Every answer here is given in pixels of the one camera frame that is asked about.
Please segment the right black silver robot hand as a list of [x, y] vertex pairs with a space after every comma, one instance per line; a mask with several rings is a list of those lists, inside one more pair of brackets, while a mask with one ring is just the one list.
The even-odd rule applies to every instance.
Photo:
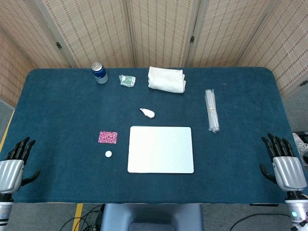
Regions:
[[293, 148], [285, 138], [281, 139], [268, 133], [268, 138], [262, 137], [269, 154], [274, 174], [270, 174], [264, 164], [260, 164], [260, 171], [264, 178], [277, 184], [284, 192], [304, 190], [308, 184], [299, 159]]

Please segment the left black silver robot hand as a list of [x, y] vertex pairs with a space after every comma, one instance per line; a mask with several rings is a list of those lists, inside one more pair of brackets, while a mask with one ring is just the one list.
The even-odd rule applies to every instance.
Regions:
[[36, 140], [28, 142], [30, 137], [18, 142], [0, 162], [0, 193], [14, 194], [20, 187], [35, 181], [41, 171], [37, 170], [31, 177], [23, 178], [24, 169], [29, 158], [30, 151]]

